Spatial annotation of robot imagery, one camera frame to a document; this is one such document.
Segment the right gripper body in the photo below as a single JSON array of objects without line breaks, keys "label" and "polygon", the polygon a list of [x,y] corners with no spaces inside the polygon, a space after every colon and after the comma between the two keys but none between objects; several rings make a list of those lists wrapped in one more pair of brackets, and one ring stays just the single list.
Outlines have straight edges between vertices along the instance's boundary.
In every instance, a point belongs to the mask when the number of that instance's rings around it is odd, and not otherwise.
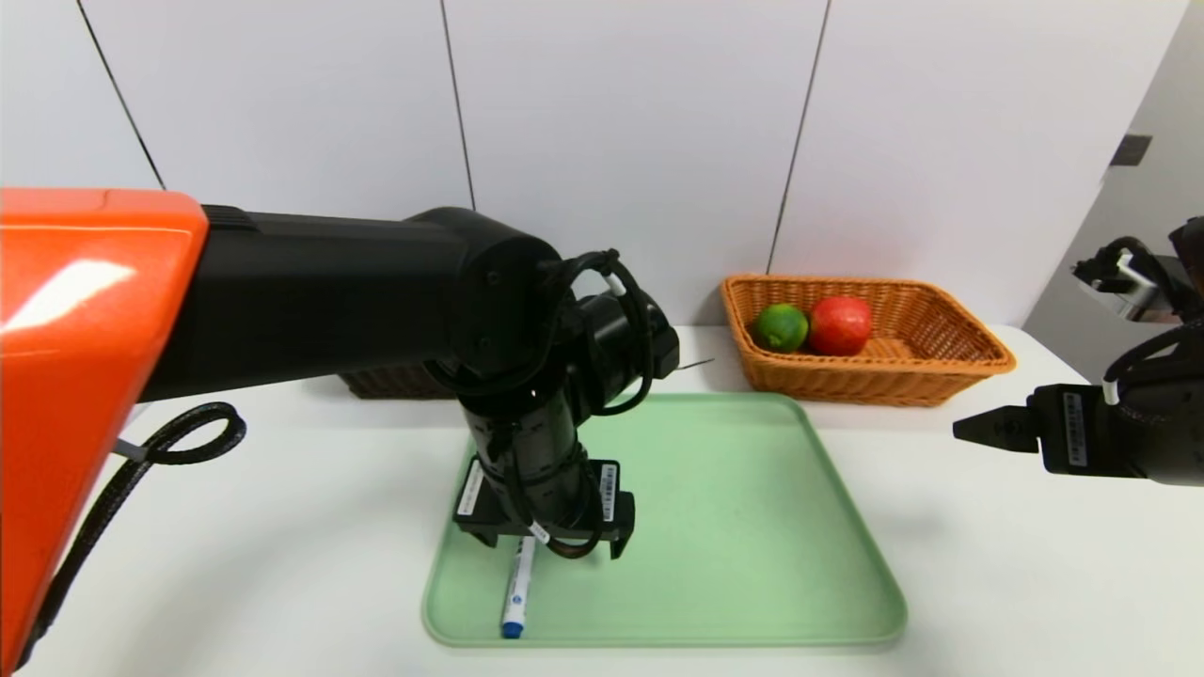
[{"label": "right gripper body", "polygon": [[1041,385],[1029,396],[1047,472],[1203,484],[1200,388],[1140,385],[1117,404],[1105,395],[1100,385]]}]

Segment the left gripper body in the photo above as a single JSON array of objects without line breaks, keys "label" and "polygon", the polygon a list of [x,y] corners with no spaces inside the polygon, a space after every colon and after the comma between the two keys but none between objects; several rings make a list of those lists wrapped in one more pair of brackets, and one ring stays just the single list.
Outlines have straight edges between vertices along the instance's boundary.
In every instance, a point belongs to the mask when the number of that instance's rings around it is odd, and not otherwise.
[{"label": "left gripper body", "polygon": [[549,536],[554,543],[609,543],[635,531],[635,498],[621,466],[590,459],[580,418],[562,388],[464,398],[472,437],[452,520],[465,534]]}]

